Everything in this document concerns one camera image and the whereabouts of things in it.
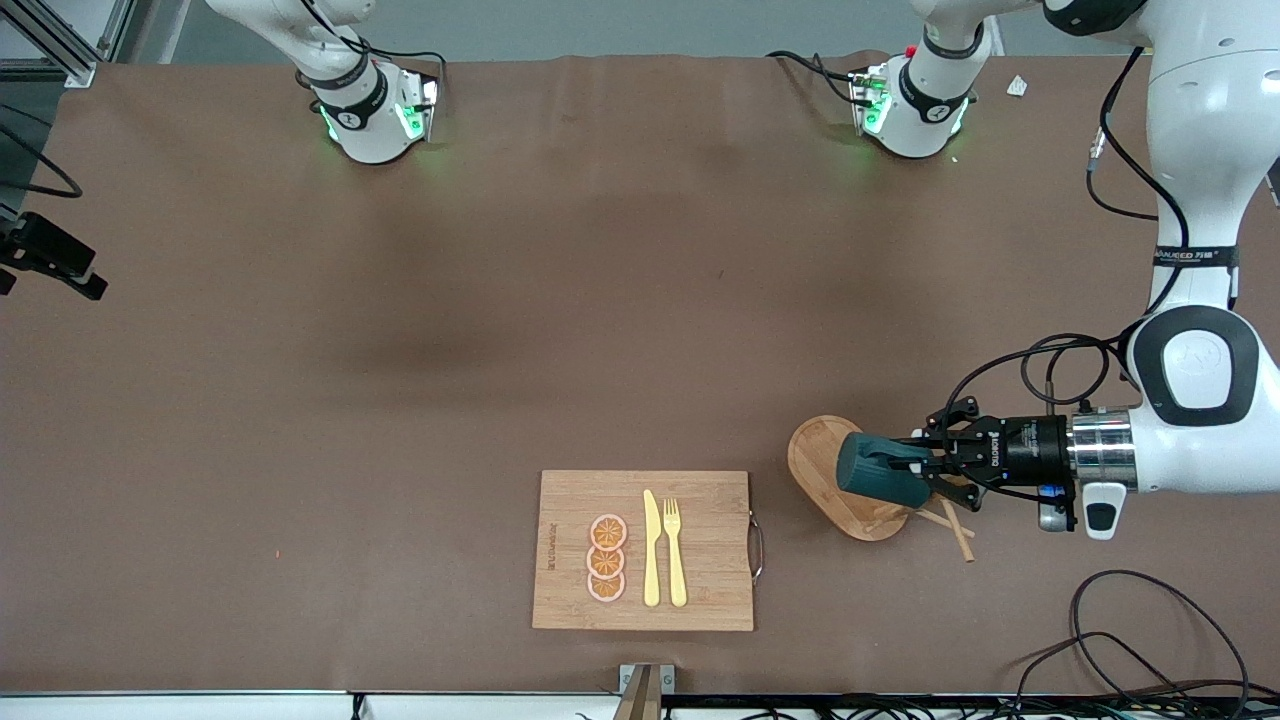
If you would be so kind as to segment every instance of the yellow fork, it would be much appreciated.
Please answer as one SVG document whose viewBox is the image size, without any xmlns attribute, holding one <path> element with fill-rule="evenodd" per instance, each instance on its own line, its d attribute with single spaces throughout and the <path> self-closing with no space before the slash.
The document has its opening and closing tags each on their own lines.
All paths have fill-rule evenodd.
<svg viewBox="0 0 1280 720">
<path fill-rule="evenodd" d="M 680 560 L 680 503 L 675 498 L 662 501 L 662 527 L 667 530 L 671 552 L 671 603 L 684 607 L 689 602 L 685 588 L 685 564 Z"/>
</svg>

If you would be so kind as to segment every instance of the wooden cutting board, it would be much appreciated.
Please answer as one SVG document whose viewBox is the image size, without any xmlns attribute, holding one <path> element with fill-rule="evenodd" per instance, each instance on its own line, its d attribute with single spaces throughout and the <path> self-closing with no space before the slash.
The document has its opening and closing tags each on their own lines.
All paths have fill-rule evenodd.
<svg viewBox="0 0 1280 720">
<path fill-rule="evenodd" d="M 787 446 L 787 465 L 800 489 L 828 520 L 851 538 L 882 541 L 893 537 L 906 524 L 906 510 L 840 489 L 836 460 L 849 433 L 858 425 L 835 415 L 820 415 L 796 428 Z"/>
<path fill-rule="evenodd" d="M 671 605 L 667 537 L 658 541 L 662 602 L 644 603 L 644 491 L 680 501 L 680 551 L 689 603 Z M 753 630 L 746 473 L 545 470 L 538 514 L 534 628 L 585 630 Z M 627 524 L 626 589 L 613 602 L 588 593 L 591 521 Z"/>
</svg>

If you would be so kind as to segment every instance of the yellow knife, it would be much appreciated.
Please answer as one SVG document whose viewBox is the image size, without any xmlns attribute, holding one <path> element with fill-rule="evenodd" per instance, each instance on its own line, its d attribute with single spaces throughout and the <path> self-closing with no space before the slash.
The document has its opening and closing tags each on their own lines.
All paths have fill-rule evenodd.
<svg viewBox="0 0 1280 720">
<path fill-rule="evenodd" d="M 662 602 L 658 592 L 658 538 L 662 537 L 662 515 L 658 515 L 658 501 L 653 492 L 644 491 L 644 603 L 658 607 Z"/>
</svg>

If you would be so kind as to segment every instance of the brown table surface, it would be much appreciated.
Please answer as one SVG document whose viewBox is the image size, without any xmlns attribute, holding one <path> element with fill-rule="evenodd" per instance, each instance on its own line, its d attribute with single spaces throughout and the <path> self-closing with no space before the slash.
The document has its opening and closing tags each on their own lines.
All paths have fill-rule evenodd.
<svg viewBox="0 0 1280 720">
<path fill-rule="evenodd" d="M 966 566 L 928 523 L 844 537 L 787 473 L 810 416 L 904 433 L 979 363 L 1135 316 L 1153 228 L 1082 182 L 1121 61 L 992 60 L 925 161 L 773 60 L 460 64 L 440 143 L 388 167 L 326 141 L 289 67 L 102 68 L 49 145 L 86 196 L 29 209 L 111 287 L 0 302 L 0 687 L 589 691 L 660 660 L 690 692 L 1009 691 L 1111 566 L 1202 601 L 1275 683 L 1277 497 L 1133 498 L 1108 543 L 991 498 Z M 1098 184 L 1152 206 L 1114 154 Z M 1272 342 L 1277 228 L 1260 193 L 1240 309 Z M 1041 410 L 1012 368 L 974 391 Z M 543 469 L 750 471 L 758 629 L 530 629 Z M 1085 624 L 1233 670 L 1134 583 Z M 1102 689 L 1069 655 L 1030 687 Z"/>
</svg>

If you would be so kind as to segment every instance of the toy orange slice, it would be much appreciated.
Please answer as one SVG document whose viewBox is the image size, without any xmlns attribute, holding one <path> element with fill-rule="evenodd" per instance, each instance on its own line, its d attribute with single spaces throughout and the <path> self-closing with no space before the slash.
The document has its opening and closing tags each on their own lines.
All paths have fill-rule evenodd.
<svg viewBox="0 0 1280 720">
<path fill-rule="evenodd" d="M 586 577 L 586 592 L 600 602 L 613 602 L 622 597 L 622 591 L 627 589 L 627 577 L 620 574 L 617 578 L 602 580 L 594 575 Z"/>
<path fill-rule="evenodd" d="M 626 557 L 621 550 L 600 550 L 591 547 L 586 551 L 586 571 L 602 580 L 617 578 L 622 573 Z"/>
<path fill-rule="evenodd" d="M 627 524 L 617 515 L 600 515 L 591 523 L 591 544 L 617 550 L 627 541 Z"/>
</svg>

